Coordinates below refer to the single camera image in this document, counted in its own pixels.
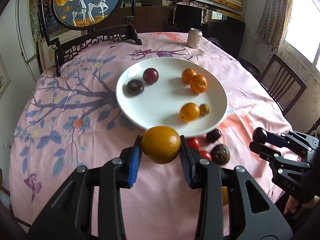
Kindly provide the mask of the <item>person's right hand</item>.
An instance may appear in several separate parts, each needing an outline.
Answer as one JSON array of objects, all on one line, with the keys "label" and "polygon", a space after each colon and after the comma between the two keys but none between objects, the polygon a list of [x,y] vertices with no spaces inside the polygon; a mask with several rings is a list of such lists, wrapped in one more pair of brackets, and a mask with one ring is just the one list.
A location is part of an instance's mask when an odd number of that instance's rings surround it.
[{"label": "person's right hand", "polygon": [[[318,201],[319,201],[319,196],[315,196],[312,200],[310,200],[310,202],[306,204],[302,204],[302,207],[307,209],[312,209],[315,207]],[[289,212],[294,214],[297,210],[298,205],[299,205],[299,201],[293,198],[292,196],[289,196],[289,199],[285,205],[284,214],[287,214]]]}]

